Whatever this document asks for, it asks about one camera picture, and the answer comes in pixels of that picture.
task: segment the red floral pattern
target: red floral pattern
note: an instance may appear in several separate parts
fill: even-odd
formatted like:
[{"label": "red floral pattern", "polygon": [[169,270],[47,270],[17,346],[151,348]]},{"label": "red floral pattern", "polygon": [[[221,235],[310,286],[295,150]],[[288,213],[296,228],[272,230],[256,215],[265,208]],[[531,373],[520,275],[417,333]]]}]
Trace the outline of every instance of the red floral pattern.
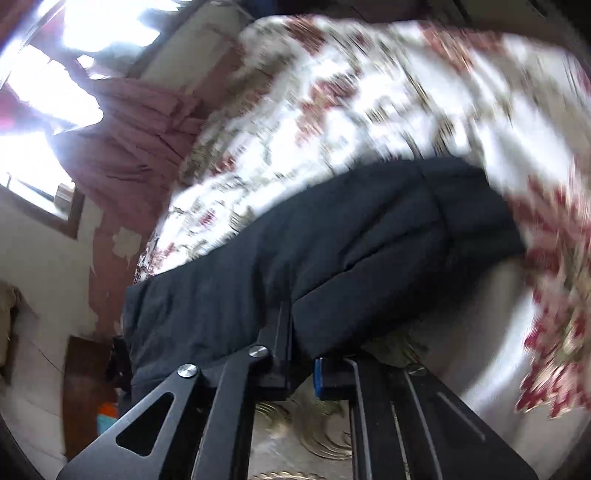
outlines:
[{"label": "red floral pattern", "polygon": [[324,33],[313,17],[294,17],[285,23],[285,29],[310,55],[316,55],[326,44]]},{"label": "red floral pattern", "polygon": [[303,143],[312,135],[324,132],[326,112],[339,106],[343,100],[357,93],[352,76],[340,75],[330,80],[321,80],[310,89],[311,100],[301,103],[302,114],[297,120],[297,142]]},{"label": "red floral pattern", "polygon": [[522,383],[519,410],[550,402],[551,417],[573,406],[591,409],[585,366],[591,307],[589,201],[548,189],[530,177],[528,197],[507,196],[515,221],[532,244],[526,259],[538,313],[524,346],[535,352]]},{"label": "red floral pattern", "polygon": [[457,72],[466,72],[472,67],[470,48],[489,53],[504,52],[502,34],[497,32],[442,30],[428,23],[423,23],[422,27],[423,36],[433,51]]}]

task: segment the black metal frame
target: black metal frame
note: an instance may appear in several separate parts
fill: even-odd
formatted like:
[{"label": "black metal frame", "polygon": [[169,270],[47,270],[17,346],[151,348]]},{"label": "black metal frame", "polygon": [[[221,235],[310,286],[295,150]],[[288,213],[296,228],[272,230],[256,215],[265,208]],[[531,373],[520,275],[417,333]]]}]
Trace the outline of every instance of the black metal frame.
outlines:
[{"label": "black metal frame", "polygon": [[[285,400],[297,386],[292,334],[284,304],[254,344],[205,369],[181,366],[58,479],[245,480],[255,403]],[[349,401],[355,480],[537,479],[421,365],[321,358],[314,387],[323,400]]]}]

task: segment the silver screw head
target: silver screw head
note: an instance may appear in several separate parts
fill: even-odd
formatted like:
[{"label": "silver screw head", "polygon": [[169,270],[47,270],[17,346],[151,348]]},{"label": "silver screw head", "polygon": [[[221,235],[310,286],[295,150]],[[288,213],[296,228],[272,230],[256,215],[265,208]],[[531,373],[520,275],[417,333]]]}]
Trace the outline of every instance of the silver screw head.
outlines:
[{"label": "silver screw head", "polygon": [[254,358],[262,358],[269,355],[269,349],[266,346],[255,345],[248,351],[248,355]]},{"label": "silver screw head", "polygon": [[409,375],[414,377],[422,377],[423,375],[427,375],[427,369],[419,364],[412,364],[407,367],[407,372]]},{"label": "silver screw head", "polygon": [[184,364],[177,369],[177,373],[183,378],[191,378],[197,375],[198,368],[193,364]]}]

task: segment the bed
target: bed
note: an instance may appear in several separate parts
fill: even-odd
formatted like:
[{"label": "bed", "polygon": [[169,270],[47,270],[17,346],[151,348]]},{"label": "bed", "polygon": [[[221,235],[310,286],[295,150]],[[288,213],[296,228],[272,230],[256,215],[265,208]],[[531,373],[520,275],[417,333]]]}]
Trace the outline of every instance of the bed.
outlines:
[{"label": "bed", "polygon": [[[591,80],[581,65],[517,35],[326,17],[259,20],[238,51],[230,94],[182,166],[136,281],[206,255],[371,152],[461,156],[509,203],[525,259],[493,269],[466,304],[367,348],[392,364],[420,358],[548,478],[591,408]],[[250,474],[351,478],[345,410],[314,401],[309,383],[260,405]]]}]

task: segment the bright window light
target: bright window light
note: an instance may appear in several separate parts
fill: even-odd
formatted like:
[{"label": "bright window light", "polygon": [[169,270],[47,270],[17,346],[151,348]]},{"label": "bright window light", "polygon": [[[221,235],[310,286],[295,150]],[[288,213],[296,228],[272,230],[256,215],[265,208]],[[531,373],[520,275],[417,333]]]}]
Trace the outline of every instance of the bright window light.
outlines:
[{"label": "bright window light", "polygon": [[152,3],[154,0],[67,0],[64,45],[83,51],[101,51],[115,42],[150,45],[160,32],[137,19]]},{"label": "bright window light", "polygon": [[78,63],[82,65],[82,68],[84,69],[89,69],[95,64],[94,58],[89,57],[88,55],[81,55],[76,60],[78,60]]},{"label": "bright window light", "polygon": [[45,133],[0,136],[0,169],[29,185],[55,195],[60,183],[72,186],[72,179],[57,161]]},{"label": "bright window light", "polygon": [[100,122],[103,112],[92,95],[74,82],[66,69],[35,47],[24,47],[8,77],[8,84],[23,102],[79,127]]}]

